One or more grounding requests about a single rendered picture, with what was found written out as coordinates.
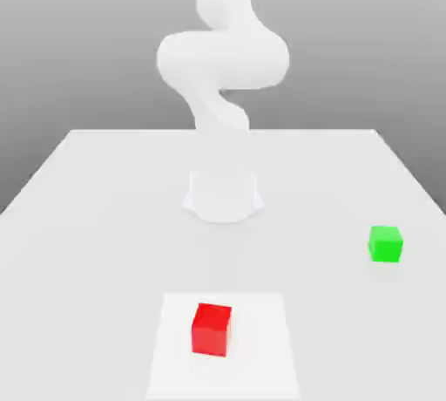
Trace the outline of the small green cube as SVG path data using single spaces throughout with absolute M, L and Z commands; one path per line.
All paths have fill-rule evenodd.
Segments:
M 373 262 L 399 262 L 403 238 L 395 226 L 372 226 L 368 238 L 368 251 Z

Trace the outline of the small red cube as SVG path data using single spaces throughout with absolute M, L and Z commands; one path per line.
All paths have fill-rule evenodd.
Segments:
M 192 352 L 226 357 L 232 308 L 200 302 L 191 327 Z

